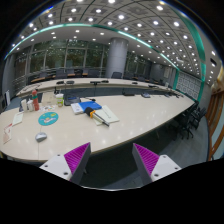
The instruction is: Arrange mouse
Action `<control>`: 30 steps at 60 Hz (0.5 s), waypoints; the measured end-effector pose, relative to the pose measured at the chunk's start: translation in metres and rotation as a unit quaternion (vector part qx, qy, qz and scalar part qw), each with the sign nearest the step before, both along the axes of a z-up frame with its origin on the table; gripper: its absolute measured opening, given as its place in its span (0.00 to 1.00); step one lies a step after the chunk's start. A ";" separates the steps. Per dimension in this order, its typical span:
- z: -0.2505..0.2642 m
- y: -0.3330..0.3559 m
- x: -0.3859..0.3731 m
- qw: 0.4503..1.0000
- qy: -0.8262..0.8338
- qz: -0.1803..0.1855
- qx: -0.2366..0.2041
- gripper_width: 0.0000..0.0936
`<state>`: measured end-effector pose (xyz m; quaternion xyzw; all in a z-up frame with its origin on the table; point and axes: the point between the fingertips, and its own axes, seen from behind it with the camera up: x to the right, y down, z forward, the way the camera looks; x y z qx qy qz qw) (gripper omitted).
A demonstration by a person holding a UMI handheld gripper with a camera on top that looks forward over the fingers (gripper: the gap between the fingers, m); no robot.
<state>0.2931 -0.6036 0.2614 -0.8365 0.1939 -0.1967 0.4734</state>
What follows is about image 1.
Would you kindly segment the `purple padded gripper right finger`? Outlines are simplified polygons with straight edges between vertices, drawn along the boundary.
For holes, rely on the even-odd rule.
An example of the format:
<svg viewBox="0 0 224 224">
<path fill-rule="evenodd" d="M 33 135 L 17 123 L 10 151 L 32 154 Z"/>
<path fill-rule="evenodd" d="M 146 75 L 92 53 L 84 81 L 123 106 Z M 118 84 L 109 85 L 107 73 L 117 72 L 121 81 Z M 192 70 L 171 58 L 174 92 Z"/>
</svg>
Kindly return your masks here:
<svg viewBox="0 0 224 224">
<path fill-rule="evenodd" d="M 133 144 L 132 154 L 144 185 L 166 177 L 181 169 L 181 167 L 167 155 L 157 155 L 136 143 Z"/>
</svg>

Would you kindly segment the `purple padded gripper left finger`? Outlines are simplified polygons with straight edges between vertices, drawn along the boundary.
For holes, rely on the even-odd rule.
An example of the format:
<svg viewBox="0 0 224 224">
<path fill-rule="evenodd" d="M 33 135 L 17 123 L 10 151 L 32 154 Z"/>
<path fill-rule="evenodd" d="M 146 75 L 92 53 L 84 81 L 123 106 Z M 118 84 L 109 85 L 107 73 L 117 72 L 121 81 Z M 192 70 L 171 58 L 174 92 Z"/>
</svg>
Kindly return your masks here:
<svg viewBox="0 0 224 224">
<path fill-rule="evenodd" d="M 72 183 L 79 184 L 91 154 L 91 144 L 81 145 L 66 154 L 57 154 L 45 162 L 41 169 Z"/>
</svg>

